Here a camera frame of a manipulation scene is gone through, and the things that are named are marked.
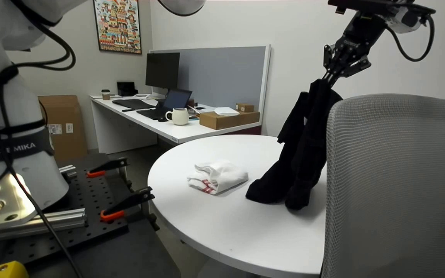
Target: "cardboard box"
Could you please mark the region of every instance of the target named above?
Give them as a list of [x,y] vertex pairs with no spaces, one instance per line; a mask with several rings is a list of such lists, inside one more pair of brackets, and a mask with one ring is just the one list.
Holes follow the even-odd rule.
[[78,96],[39,96],[48,115],[48,129],[59,164],[87,157],[87,138]]
[[254,113],[255,109],[254,109],[254,106],[249,106],[249,104],[237,104],[237,112],[240,112],[240,113]]
[[235,126],[246,126],[260,121],[260,113],[240,113],[237,117],[220,117],[217,113],[204,113],[198,117],[200,124],[209,129],[221,130]]

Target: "gray chair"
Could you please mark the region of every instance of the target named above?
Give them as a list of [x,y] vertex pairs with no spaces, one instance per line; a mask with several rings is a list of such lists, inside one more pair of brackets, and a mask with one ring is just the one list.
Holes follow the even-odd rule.
[[327,215],[325,278],[445,278],[445,101],[337,104]]

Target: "white table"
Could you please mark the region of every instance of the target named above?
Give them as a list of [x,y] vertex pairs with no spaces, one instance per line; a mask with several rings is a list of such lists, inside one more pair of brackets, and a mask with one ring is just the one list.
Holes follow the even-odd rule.
[[[217,137],[164,154],[149,174],[155,209],[189,246],[228,266],[262,277],[319,277],[325,252],[325,174],[310,208],[299,214],[285,205],[246,200],[252,181],[279,160],[282,146],[271,137]],[[229,160],[249,172],[245,186],[220,197],[187,185],[197,163]]]
[[191,121],[189,126],[177,127],[170,123],[158,123],[155,120],[146,118],[136,112],[124,112],[127,110],[126,107],[115,106],[112,101],[104,101],[99,96],[92,96],[92,106],[101,154],[118,154],[146,146],[153,146],[157,143],[157,137],[161,137],[166,141],[178,146],[198,138],[235,134],[262,127],[260,121],[232,129],[212,130],[200,126],[198,120]]

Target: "white wall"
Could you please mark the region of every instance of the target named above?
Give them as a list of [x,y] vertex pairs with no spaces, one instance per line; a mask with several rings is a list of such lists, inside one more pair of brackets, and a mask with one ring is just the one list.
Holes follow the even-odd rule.
[[[353,13],[337,16],[327,0],[208,0],[192,18],[175,18],[152,2],[153,49],[271,44],[265,132],[277,135],[300,92],[325,73],[323,47],[334,44]],[[445,2],[418,0],[438,10],[436,44],[421,64],[407,63],[385,33],[371,52],[373,69],[344,79],[344,98],[368,93],[411,93],[445,100]],[[408,53],[425,50],[427,29],[402,38]]]
[[[141,2],[141,36],[143,56],[99,52],[95,5],[92,0],[70,12],[64,21],[53,29],[65,39],[78,56],[78,64],[65,73],[44,70],[21,70],[30,89],[39,95],[78,95],[84,113],[89,149],[98,149],[95,123],[92,118],[90,95],[101,95],[102,89],[116,93],[118,81],[135,81],[136,89],[146,92],[144,69],[146,53],[150,42],[150,2]],[[11,53],[14,63],[47,61],[62,56],[64,52],[53,41],[47,39],[31,53]]]

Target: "framed picture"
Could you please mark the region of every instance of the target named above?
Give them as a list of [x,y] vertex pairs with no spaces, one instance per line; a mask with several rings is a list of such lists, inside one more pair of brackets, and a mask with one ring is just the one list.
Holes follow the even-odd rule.
[[140,0],[95,0],[101,52],[143,55]]

